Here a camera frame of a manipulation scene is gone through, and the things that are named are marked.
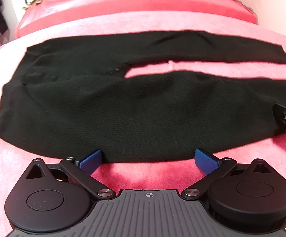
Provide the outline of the black knit pants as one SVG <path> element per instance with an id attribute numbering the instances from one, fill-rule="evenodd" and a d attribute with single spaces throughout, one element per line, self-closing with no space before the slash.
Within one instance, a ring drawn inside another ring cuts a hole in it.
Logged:
<path id="1" fill-rule="evenodd" d="M 126 77 L 175 62 L 286 64 L 280 45 L 204 31 L 72 36 L 27 48 L 0 100 L 0 138 L 28 152 L 109 163 L 190 159 L 273 137 L 286 80 L 192 71 Z"/>

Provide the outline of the pink fleece blanket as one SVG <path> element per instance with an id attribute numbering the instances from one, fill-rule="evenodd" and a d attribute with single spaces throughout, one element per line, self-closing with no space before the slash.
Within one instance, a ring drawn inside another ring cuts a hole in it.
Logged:
<path id="1" fill-rule="evenodd" d="M 286 36 L 199 12 L 127 12 L 52 26 L 0 47 L 4 202 L 34 158 L 103 153 L 114 190 L 183 190 L 203 148 L 266 160 L 286 178 Z"/>

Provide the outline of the red covered far bed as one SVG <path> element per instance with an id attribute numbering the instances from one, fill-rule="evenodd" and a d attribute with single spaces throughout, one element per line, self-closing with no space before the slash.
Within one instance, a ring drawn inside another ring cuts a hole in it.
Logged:
<path id="1" fill-rule="evenodd" d="M 236 0 L 45 0 L 25 12 L 14 37 L 83 18 L 135 11 L 202 12 L 258 24 L 256 14 Z"/>

